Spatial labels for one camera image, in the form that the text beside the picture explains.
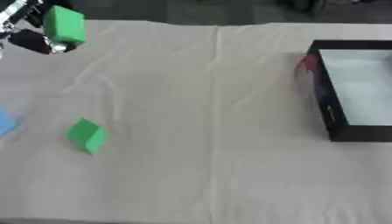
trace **blue block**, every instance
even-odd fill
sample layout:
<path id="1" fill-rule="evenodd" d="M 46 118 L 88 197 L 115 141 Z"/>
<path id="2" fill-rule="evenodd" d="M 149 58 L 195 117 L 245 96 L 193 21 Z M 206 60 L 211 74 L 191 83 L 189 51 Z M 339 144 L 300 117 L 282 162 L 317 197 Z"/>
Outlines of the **blue block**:
<path id="1" fill-rule="evenodd" d="M 0 137 L 13 130 L 16 126 L 17 121 L 6 112 L 0 110 Z"/>

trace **tablecloth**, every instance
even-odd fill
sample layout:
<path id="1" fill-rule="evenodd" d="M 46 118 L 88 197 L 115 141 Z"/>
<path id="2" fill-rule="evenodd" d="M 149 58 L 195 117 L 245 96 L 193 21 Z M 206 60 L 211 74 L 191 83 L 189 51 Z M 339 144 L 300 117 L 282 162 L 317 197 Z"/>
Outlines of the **tablecloth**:
<path id="1" fill-rule="evenodd" d="M 293 73 L 314 39 L 385 24 L 178 26 L 88 21 L 44 56 L 8 45 L 0 217 L 170 223 L 390 223 L 392 144 L 332 143 Z M 66 140 L 81 117 L 109 140 Z"/>

